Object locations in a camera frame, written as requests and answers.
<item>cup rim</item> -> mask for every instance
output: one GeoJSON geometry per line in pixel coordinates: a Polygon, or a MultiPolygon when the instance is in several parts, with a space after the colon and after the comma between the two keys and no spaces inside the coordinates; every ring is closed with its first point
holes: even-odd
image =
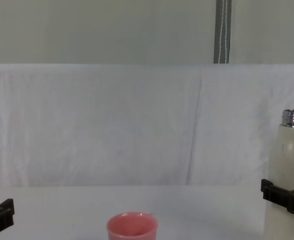
{"type": "Polygon", "coordinates": [[[118,238],[121,238],[121,239],[140,239],[140,238],[144,238],[148,235],[151,235],[153,234],[154,232],[156,232],[157,228],[158,228],[158,221],[156,218],[154,218],[151,214],[149,213],[144,213],[144,212],[140,212],[140,211],[129,211],[129,212],[123,212],[123,213],[120,213],[120,214],[117,214],[115,216],[113,216],[112,218],[110,218],[106,224],[106,228],[107,228],[107,231],[109,234],[115,236],[115,237],[118,237],[118,238]],[[146,216],[148,218],[150,218],[150,220],[152,220],[154,223],[155,223],[155,227],[149,231],[149,232],[146,232],[142,235],[137,235],[137,236],[126,236],[126,235],[121,235],[121,234],[118,234],[118,233],[115,233],[113,231],[111,231],[109,229],[109,223],[115,219],[115,218],[118,218],[118,217],[121,217],[123,215],[142,215],[142,216],[146,216]]]}

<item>white bottle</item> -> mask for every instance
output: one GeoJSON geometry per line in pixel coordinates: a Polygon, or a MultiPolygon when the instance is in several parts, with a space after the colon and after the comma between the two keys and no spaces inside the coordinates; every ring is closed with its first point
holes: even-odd
{"type": "MultiPolygon", "coordinates": [[[[294,109],[284,110],[282,123],[270,153],[268,180],[285,190],[294,190],[294,109]]],[[[294,214],[285,207],[267,201],[265,240],[294,239],[294,214]]]]}

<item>white backdrop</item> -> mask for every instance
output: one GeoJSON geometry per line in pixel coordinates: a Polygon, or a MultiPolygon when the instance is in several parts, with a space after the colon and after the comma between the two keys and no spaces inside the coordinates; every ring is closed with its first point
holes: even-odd
{"type": "Polygon", "coordinates": [[[0,186],[259,185],[294,65],[0,65],[0,186]]]}

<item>pink cup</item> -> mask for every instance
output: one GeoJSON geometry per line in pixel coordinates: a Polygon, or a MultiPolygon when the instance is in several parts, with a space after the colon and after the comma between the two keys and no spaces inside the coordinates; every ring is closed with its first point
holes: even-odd
{"type": "Polygon", "coordinates": [[[126,212],[107,222],[109,240],[155,240],[157,220],[150,214],[126,212]]]}

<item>white tablecloth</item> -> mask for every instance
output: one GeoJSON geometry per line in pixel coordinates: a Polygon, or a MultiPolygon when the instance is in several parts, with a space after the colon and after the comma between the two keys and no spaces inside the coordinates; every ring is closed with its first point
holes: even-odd
{"type": "Polygon", "coordinates": [[[107,220],[141,211],[158,219],[158,240],[260,240],[259,189],[235,186],[0,188],[13,198],[14,226],[0,240],[106,240],[107,220]]]}

